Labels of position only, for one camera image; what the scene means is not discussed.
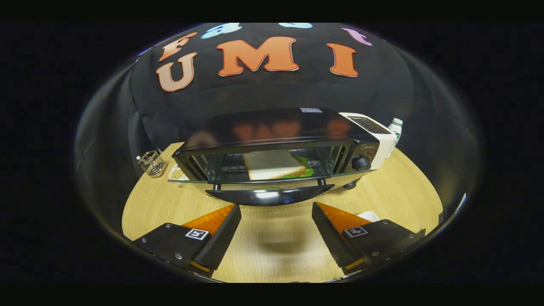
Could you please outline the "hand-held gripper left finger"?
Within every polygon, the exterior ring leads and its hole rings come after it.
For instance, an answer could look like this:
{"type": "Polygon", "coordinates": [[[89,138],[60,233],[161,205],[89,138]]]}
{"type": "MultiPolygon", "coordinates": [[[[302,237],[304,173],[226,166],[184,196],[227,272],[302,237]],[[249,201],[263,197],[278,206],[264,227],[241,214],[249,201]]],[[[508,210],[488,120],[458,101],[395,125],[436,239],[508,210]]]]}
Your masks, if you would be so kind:
{"type": "Polygon", "coordinates": [[[167,222],[134,243],[150,255],[188,273],[212,277],[241,221],[239,205],[231,204],[185,224],[167,222]]]}

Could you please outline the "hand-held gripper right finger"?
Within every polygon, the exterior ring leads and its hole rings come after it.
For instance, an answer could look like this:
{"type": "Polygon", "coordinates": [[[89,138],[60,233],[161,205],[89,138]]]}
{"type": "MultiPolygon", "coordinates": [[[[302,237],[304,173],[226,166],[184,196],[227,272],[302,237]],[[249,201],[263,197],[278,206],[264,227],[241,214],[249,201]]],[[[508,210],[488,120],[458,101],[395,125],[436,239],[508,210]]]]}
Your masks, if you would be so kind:
{"type": "Polygon", "coordinates": [[[370,221],[314,202],[312,219],[344,275],[373,271],[407,254],[427,230],[411,231],[389,219],[370,221]]]}

